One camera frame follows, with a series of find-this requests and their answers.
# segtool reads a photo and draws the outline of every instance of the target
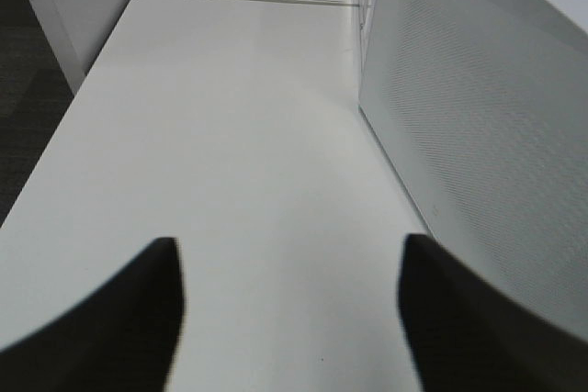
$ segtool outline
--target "dark carpet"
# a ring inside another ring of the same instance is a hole
[[[72,98],[28,0],[0,0],[0,225]]]

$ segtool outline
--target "perforated panel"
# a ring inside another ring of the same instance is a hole
[[[588,340],[588,39],[517,2],[378,0],[361,106],[434,235]]]

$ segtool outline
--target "gray carpet floor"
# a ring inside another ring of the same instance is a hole
[[[72,98],[28,0],[0,0],[0,225]]]

